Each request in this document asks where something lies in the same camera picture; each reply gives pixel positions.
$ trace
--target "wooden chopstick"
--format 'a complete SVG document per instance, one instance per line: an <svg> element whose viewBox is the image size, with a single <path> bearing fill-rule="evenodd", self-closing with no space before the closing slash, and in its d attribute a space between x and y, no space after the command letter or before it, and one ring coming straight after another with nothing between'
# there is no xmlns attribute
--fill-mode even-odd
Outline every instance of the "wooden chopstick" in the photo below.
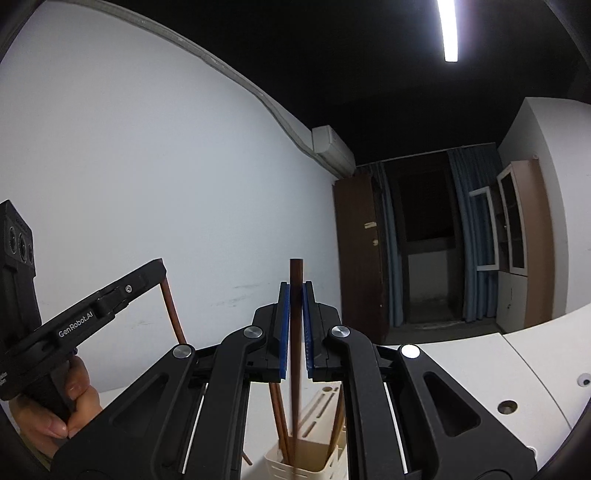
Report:
<svg viewBox="0 0 591 480"><path fill-rule="evenodd" d="M336 448L336 443L339 441L340 432L343 430L345 423L345 395L343 394L343 384L339 388L339 400L336 403L335 424L333 425L330 434L329 450L326 453L326 461L329 461L330 455Z"/></svg>
<svg viewBox="0 0 591 480"><path fill-rule="evenodd" d="M160 284L160 289L162 290L164 304L168 311L168 318L170 318L170 323L173 325L174 335L177 338L177 342L186 344L187 339L185 338L183 327L181 327L181 322L178 319L177 309L174 307L173 295L170 293L170 286L168 285L168 279L166 277L164 277L164 280ZM248 465L252 465L250 458L244 453L244 450L242 451L242 458Z"/></svg>
<svg viewBox="0 0 591 480"><path fill-rule="evenodd" d="M301 295L304 283L304 261L290 259L290 346L291 346L291 466L296 477L298 425L300 423L300 374L301 374Z"/></svg>
<svg viewBox="0 0 591 480"><path fill-rule="evenodd" d="M277 428L277 436L279 437L279 449L283 455L283 461L290 465L291 459L287 447L287 424L285 422L285 412L283 410L283 402L281 401L281 391L279 390L279 385L276 383L269 383L269 392L271 393L271 405L273 406L275 427Z"/></svg>

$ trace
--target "floor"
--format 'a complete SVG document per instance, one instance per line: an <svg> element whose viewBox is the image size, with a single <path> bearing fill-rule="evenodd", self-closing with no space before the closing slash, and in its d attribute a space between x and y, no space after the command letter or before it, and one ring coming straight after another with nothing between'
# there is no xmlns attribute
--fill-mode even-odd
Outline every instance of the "floor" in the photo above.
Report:
<svg viewBox="0 0 591 480"><path fill-rule="evenodd" d="M454 319L446 298L411 302L409 310L408 323L438 323Z"/></svg>
<svg viewBox="0 0 591 480"><path fill-rule="evenodd" d="M405 343L434 343L470 338L501 332L494 318L466 323L462 320L448 322L406 323L391 328L384 345Z"/></svg>

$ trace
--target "blue curtain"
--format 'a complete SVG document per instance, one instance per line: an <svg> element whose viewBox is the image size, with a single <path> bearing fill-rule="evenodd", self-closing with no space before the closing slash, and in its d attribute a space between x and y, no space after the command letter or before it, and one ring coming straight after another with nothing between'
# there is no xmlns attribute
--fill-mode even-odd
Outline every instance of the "blue curtain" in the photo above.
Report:
<svg viewBox="0 0 591 480"><path fill-rule="evenodd" d="M480 249L488 249L486 243L492 241L492 237L489 229L482 227L484 223L479 221L479 213L469 192L496 182L496 176L503 169L501 158L495 144L455 148L447 153L456 186L464 237L464 319L472 322L484 317L495 317L498 273L476 271L478 258L484 255Z"/></svg>
<svg viewBox="0 0 591 480"><path fill-rule="evenodd" d="M360 168L369 173L379 185L382 192L382 224L386 236L386 255L388 258L388 319L392 327L399 327L404 320L402 313L402 259L398 250L394 207L390 193L390 185L386 169L382 162Z"/></svg>

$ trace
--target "hand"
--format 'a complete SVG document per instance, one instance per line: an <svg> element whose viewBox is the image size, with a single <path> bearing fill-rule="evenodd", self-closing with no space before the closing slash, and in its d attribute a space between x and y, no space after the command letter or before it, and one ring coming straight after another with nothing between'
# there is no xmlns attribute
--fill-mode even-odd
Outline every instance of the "hand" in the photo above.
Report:
<svg viewBox="0 0 591 480"><path fill-rule="evenodd" d="M19 395L10 401L10 411L21 433L48 457L59 448L53 439L72 438L101 411L98 392L90 385L88 370L78 356L70 360L66 376L66 394L76 402L76 411L68 423L30 398Z"/></svg>

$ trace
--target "blue gripper pad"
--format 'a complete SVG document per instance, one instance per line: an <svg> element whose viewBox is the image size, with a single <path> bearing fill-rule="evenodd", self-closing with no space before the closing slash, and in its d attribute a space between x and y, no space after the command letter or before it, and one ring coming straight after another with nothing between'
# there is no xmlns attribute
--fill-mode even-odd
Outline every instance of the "blue gripper pad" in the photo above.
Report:
<svg viewBox="0 0 591 480"><path fill-rule="evenodd" d="M278 305L278 308L283 308L283 315L281 318L281 342L279 344L279 370L281 378L285 380L287 375L287 343L290 334L290 286L286 285L283 306Z"/></svg>
<svg viewBox="0 0 591 480"><path fill-rule="evenodd" d="M306 350L306 368L308 370L308 378L312 378L312 373L314 372L314 337L312 335L312 325L310 321L310 300L308 298L308 289L305 287L305 284L302 285L301 297L304 319L304 348Z"/></svg>

